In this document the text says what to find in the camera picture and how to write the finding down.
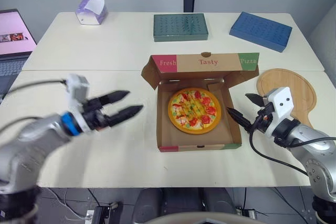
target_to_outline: power strip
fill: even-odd
[[[237,214],[240,216],[245,216],[254,220],[257,220],[257,212],[254,209],[243,209],[240,207],[236,208]]]
[[[86,216],[92,216],[93,217],[94,210],[88,210],[86,212]],[[85,220],[85,224],[92,224],[92,218],[90,220]]]

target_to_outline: open pizza box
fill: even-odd
[[[224,150],[241,146],[238,124],[226,107],[233,108],[229,88],[259,75],[259,53],[152,55],[141,76],[157,90],[156,138],[161,152]],[[219,124],[205,134],[188,134],[170,121],[171,96],[184,88],[202,88],[217,97],[222,108]]]

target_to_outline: wooden pizza peel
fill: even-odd
[[[272,89],[280,87],[290,88],[294,103],[291,116],[312,127],[308,114],[315,107],[317,101],[312,85],[301,75],[281,68],[267,70],[258,78],[257,90],[260,95],[265,95]]]

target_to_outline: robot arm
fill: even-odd
[[[314,130],[298,120],[290,120],[293,101],[289,87],[274,89],[261,97],[246,94],[256,105],[262,107],[254,124],[235,109],[228,108],[231,117],[250,134],[255,129],[267,137],[274,137],[274,142],[288,149],[301,162],[307,171],[311,188],[315,194],[313,208],[320,219],[327,223],[336,223],[336,146],[334,141],[310,140],[328,137],[325,133]]]
[[[129,91],[115,91],[91,100],[86,99],[88,82],[70,75],[67,80],[70,111],[36,120],[0,148],[0,222],[29,220],[36,212],[36,182],[47,156],[82,132],[112,127],[135,116],[143,106],[130,106],[108,116],[104,105],[124,98]]]

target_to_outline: pizza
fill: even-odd
[[[175,93],[168,105],[171,122],[181,131],[203,134],[211,131],[220,121],[219,101],[209,91],[188,88]]]

